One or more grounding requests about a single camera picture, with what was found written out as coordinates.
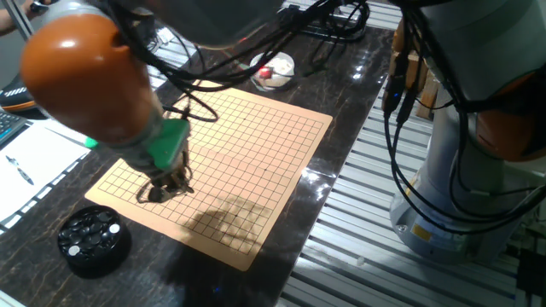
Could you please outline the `person's bare hand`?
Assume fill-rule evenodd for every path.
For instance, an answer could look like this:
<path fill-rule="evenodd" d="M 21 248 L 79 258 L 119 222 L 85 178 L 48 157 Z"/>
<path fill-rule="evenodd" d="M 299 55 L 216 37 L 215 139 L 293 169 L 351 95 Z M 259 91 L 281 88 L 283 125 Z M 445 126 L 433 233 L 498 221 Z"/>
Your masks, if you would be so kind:
<path fill-rule="evenodd" d="M 53 0 L 26 0 L 22 8 L 26 15 L 43 14 L 49 9 L 52 3 Z"/>

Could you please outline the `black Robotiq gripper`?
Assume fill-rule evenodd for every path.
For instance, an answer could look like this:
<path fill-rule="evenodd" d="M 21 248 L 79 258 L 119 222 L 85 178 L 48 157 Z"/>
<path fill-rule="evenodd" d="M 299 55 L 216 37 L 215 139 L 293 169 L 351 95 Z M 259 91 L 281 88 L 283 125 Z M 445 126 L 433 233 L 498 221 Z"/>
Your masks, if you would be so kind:
<path fill-rule="evenodd" d="M 193 194 L 195 191 L 189 186 L 187 167 L 189 166 L 188 143 L 183 142 L 178 148 L 173 146 L 158 149 L 154 154 L 154 164 L 164 173 L 173 175 L 176 191 L 181 194 Z M 168 186 L 161 182 L 151 182 L 148 192 L 150 202 L 166 202 L 173 197 Z"/>

